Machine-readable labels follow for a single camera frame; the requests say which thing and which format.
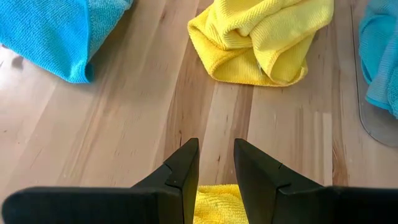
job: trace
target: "blue cloth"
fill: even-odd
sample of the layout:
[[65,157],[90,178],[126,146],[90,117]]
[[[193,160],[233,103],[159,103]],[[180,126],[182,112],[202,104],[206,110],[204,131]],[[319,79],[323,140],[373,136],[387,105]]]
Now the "blue cloth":
[[371,0],[359,25],[359,55],[369,103],[398,118],[398,1]]
[[2,0],[0,43],[70,83],[93,80],[88,61],[132,0]]

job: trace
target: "towel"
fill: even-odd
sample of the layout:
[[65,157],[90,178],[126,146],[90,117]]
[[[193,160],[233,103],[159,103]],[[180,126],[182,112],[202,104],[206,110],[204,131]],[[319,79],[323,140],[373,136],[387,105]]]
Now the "towel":
[[132,0],[4,0],[0,43],[70,83],[93,80],[88,61]]
[[305,56],[334,0],[215,0],[188,23],[192,43],[215,80],[288,86],[307,74]]
[[366,100],[398,118],[398,1],[372,0],[359,25]]
[[193,223],[249,223],[238,185],[199,186]]

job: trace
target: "hardwood floor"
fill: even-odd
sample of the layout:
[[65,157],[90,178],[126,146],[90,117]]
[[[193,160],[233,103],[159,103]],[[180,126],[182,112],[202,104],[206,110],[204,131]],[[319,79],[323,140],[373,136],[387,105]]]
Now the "hardwood floor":
[[187,22],[211,0],[139,0],[95,55],[96,81],[71,85],[0,50],[0,200],[32,185],[128,187],[198,137],[200,184],[236,181],[247,139],[325,185],[397,187],[398,149],[358,115],[358,22],[365,1],[335,1],[333,22],[289,88],[212,80]]

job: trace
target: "microfiber cloth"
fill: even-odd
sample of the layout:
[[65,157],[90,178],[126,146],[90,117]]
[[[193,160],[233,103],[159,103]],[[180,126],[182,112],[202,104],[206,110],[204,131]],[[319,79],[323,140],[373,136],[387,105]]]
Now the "microfiber cloth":
[[359,24],[366,100],[398,118],[398,1],[372,0]]
[[334,0],[215,0],[188,31],[214,79],[288,86],[307,74],[305,56],[333,10]]
[[93,80],[88,61],[132,0],[2,0],[0,43],[70,83]]
[[246,224],[248,218],[238,185],[199,186],[194,224]]

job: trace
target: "cloth fold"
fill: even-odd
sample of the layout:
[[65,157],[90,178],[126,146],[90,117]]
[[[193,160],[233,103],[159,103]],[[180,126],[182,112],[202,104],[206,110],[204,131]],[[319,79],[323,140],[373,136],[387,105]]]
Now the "cloth fold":
[[249,223],[238,185],[199,186],[193,223]]
[[215,0],[188,31],[214,79],[288,86],[307,74],[305,56],[333,8],[334,0]]
[[132,0],[5,0],[0,43],[71,83],[88,83],[88,61]]
[[398,118],[398,1],[371,0],[359,24],[366,100]]

